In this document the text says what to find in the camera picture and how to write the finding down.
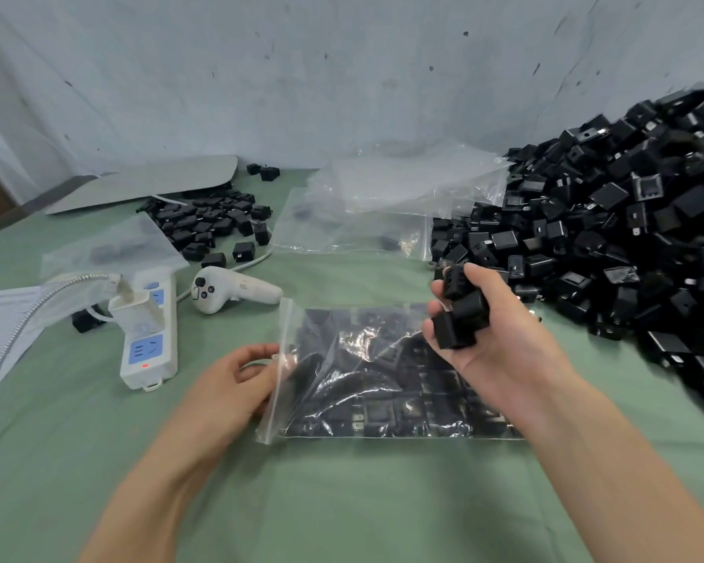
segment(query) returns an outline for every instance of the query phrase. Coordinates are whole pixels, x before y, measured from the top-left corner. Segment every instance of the green tablecloth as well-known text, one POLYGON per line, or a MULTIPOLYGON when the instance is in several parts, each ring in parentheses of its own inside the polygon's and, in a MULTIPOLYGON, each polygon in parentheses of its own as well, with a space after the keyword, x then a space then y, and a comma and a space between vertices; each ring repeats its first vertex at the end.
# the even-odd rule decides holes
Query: green tablecloth
MULTIPOLYGON (((281 208, 306 172, 238 189, 281 208)), ((0 289, 38 283, 41 254, 134 213, 141 202, 36 214, 0 232, 0 289)), ((220 248, 231 252, 234 238, 220 248)), ((178 273, 182 291, 197 272, 178 273)), ((305 307, 429 298, 422 263, 274 255, 248 271, 305 307)), ((610 396, 704 503, 704 412, 626 343, 538 313, 580 372, 610 396)), ((179 373, 153 393, 119 379, 122 332, 48 328, 0 384, 0 562, 72 561, 113 489, 197 375, 242 345, 276 340, 276 308, 178 309, 179 373)), ((292 441, 245 435, 181 530, 182 561, 588 561, 522 442, 292 441)))

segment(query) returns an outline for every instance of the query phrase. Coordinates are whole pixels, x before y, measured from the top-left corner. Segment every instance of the white power strip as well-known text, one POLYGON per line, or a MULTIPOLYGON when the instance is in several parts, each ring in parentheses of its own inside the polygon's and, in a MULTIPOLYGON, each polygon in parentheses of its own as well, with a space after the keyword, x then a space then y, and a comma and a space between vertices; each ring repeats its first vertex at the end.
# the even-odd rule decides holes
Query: white power strip
POLYGON ((120 377, 131 389, 153 391, 177 373, 177 302, 172 274, 162 269, 136 273, 134 290, 148 290, 164 312, 164 330, 143 337, 125 336, 120 377))

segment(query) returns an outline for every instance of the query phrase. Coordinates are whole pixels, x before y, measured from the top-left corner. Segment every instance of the clear plastic bag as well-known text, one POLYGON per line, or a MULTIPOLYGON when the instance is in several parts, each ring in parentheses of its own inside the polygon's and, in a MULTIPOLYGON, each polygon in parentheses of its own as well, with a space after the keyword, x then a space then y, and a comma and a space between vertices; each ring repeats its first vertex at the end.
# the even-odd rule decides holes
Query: clear plastic bag
POLYGON ((309 189, 340 199, 350 213, 450 217, 454 197, 500 205, 506 180, 484 176, 508 166, 497 154, 453 140, 382 142, 333 160, 309 178, 309 189))
MULTIPOLYGON (((130 279, 142 270, 159 268, 166 274, 186 266, 188 261, 156 223, 139 213, 92 237, 43 255, 40 278, 47 282, 42 290, 47 293, 78 274, 115 273, 130 279)), ((104 281, 79 283, 46 303, 33 321, 48 326, 114 295, 104 281)))
POLYGON ((426 305, 280 304, 276 390, 259 442, 283 437, 521 438, 422 337, 426 305))
POLYGON ((365 251, 430 260, 432 218, 393 213, 347 213, 339 199, 291 190, 272 233, 277 252, 339 255, 365 251))

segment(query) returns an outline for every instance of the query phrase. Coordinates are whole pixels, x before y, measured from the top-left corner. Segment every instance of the left hand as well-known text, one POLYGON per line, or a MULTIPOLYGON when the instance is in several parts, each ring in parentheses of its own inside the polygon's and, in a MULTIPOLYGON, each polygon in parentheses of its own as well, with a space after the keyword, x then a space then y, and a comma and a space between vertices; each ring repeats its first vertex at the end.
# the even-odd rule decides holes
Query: left hand
POLYGON ((256 344, 216 361, 169 417, 150 454, 162 461, 177 459, 183 470, 203 461, 218 462, 276 386, 277 360, 269 365, 252 362, 278 352, 278 344, 256 344))

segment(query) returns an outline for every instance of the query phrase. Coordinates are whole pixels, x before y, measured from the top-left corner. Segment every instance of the white vr controller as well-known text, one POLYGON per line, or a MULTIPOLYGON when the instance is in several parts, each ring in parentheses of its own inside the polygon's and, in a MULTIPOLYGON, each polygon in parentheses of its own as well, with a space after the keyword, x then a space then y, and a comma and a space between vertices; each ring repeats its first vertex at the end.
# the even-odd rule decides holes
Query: white vr controller
POLYGON ((227 300, 278 304, 282 295, 282 289, 273 284, 219 266, 201 269, 190 286, 190 298, 204 314, 218 312, 227 300))

